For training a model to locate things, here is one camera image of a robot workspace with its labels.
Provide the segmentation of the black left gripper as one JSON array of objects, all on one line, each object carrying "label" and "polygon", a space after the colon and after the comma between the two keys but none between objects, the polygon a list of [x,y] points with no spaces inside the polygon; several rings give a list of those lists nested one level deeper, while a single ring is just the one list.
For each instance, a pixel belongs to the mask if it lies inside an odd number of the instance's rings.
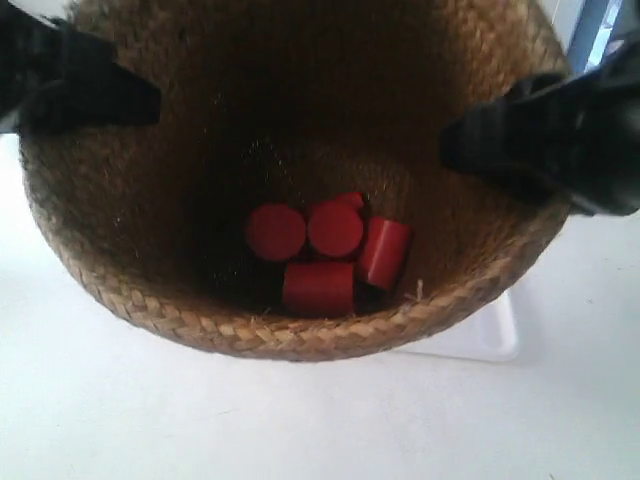
[{"label": "black left gripper", "polygon": [[61,17],[1,3],[3,135],[154,125],[161,105],[160,89],[121,66],[113,43]]}]

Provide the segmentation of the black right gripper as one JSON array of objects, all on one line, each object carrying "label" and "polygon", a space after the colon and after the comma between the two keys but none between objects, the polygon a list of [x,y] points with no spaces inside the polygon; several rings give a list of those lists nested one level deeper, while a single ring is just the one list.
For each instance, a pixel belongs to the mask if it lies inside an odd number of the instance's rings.
[{"label": "black right gripper", "polygon": [[461,174],[532,177],[591,214],[637,212],[638,31],[582,75],[534,74],[470,107],[442,130],[439,158]]}]

